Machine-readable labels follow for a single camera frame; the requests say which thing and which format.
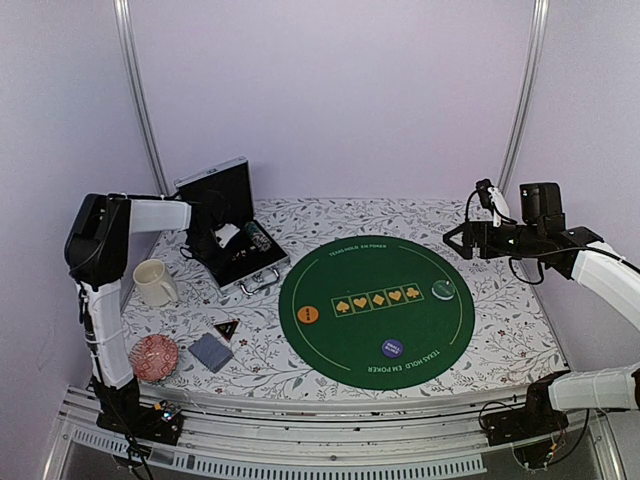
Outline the orange big blind button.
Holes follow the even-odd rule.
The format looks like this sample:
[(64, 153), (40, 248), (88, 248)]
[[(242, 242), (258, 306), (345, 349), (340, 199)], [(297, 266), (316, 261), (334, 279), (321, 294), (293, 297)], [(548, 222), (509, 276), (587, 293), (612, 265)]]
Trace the orange big blind button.
[(319, 310), (314, 306), (303, 306), (298, 309), (296, 316), (303, 324), (313, 324), (319, 319)]

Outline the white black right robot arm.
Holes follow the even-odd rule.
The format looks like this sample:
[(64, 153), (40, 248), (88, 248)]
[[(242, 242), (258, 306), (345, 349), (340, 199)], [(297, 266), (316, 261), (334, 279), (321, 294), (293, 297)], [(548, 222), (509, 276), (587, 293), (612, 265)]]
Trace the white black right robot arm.
[[(462, 258), (533, 260), (540, 273), (554, 270), (571, 281), (552, 297), (567, 303), (552, 310), (553, 321), (563, 313), (577, 317), (590, 306), (597, 312), (610, 307), (616, 318), (639, 327), (638, 267), (589, 228), (567, 226), (558, 184), (521, 185), (520, 221), (511, 217), (503, 194), (490, 180), (478, 181), (471, 195), (492, 217), (465, 218), (444, 234), (444, 243)], [(600, 370), (558, 372), (534, 382), (516, 422), (524, 435), (537, 436), (564, 411), (638, 407), (639, 363), (633, 361)]]

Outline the green dealer button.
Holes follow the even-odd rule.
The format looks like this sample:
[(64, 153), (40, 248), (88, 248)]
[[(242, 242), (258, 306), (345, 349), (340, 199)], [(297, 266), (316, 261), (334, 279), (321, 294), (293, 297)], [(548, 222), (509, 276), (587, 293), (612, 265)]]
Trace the green dealer button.
[(450, 280), (437, 280), (431, 287), (434, 297), (442, 301), (452, 300), (456, 296), (456, 286)]

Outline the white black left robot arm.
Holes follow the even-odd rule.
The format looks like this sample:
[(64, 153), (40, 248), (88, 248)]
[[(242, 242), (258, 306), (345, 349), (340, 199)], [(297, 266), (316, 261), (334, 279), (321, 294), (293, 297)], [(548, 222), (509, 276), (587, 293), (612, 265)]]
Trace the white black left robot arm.
[(120, 290), (136, 233), (185, 230), (200, 251), (201, 238), (229, 222), (222, 196), (205, 191), (188, 199), (96, 194), (84, 198), (66, 241), (64, 258), (76, 283), (80, 322), (93, 362), (94, 391), (103, 412), (128, 434), (148, 426), (139, 384), (129, 363), (121, 323)]

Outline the purple small blind button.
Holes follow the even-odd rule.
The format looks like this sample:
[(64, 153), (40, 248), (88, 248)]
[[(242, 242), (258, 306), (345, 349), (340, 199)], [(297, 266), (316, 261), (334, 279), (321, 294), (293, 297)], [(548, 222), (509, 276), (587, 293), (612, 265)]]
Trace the purple small blind button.
[(397, 339), (387, 339), (382, 343), (381, 351), (387, 358), (399, 358), (404, 353), (404, 345)]

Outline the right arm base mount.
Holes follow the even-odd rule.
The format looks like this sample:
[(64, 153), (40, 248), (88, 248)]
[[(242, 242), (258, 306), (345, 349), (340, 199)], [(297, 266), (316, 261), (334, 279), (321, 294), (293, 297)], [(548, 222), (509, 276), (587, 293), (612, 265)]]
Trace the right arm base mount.
[(550, 400), (528, 395), (523, 407), (479, 415), (479, 425), (489, 445), (497, 446), (562, 432), (569, 426), (565, 413), (554, 410)]

